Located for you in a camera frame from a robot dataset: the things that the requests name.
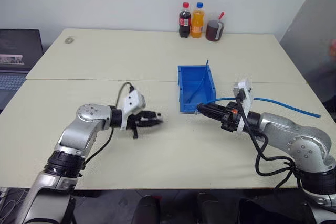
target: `person's hand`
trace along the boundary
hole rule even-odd
[[[333,61],[336,61],[336,39],[331,41],[329,55]]]

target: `orange soda bottle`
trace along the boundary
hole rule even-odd
[[[197,2],[197,9],[193,11],[193,20],[191,22],[191,36],[200,38],[202,36],[204,11],[202,10],[203,3]]]

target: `blue tube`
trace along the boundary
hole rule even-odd
[[[206,72],[207,72],[207,70],[208,70],[208,62],[209,62],[209,60],[206,60],[205,70],[204,70],[204,74],[203,74],[203,78],[202,78],[202,80],[200,81],[200,83],[199,83],[197,89],[196,89],[196,90],[194,91],[194,93],[189,97],[189,99],[187,100],[186,103],[190,103],[191,99],[194,98],[194,95],[198,92],[199,88],[201,87],[201,85],[202,85],[202,83],[203,83],[203,81],[204,81],[204,79],[205,79]]]
[[[206,104],[217,102],[217,101],[224,101],[224,100],[235,100],[235,98],[234,97],[218,98],[218,99],[214,99],[214,100],[208,101]],[[319,115],[319,114],[315,114],[315,113],[311,113],[311,112],[308,112],[308,111],[304,111],[304,110],[301,110],[301,109],[289,106],[287,104],[284,104],[282,102],[278,102],[278,101],[275,101],[275,100],[266,99],[266,98],[254,98],[254,100],[256,100],[256,101],[264,101],[264,102],[271,102],[271,103],[283,106],[285,108],[288,108],[290,110],[294,110],[294,111],[300,112],[302,114],[312,116],[314,118],[320,118],[321,117],[321,115]]]

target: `laptop screen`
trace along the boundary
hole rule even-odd
[[[0,70],[29,71],[42,55],[39,30],[0,29]]]

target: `laptop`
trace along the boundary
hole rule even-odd
[[[39,30],[0,29],[0,111],[42,55]]]

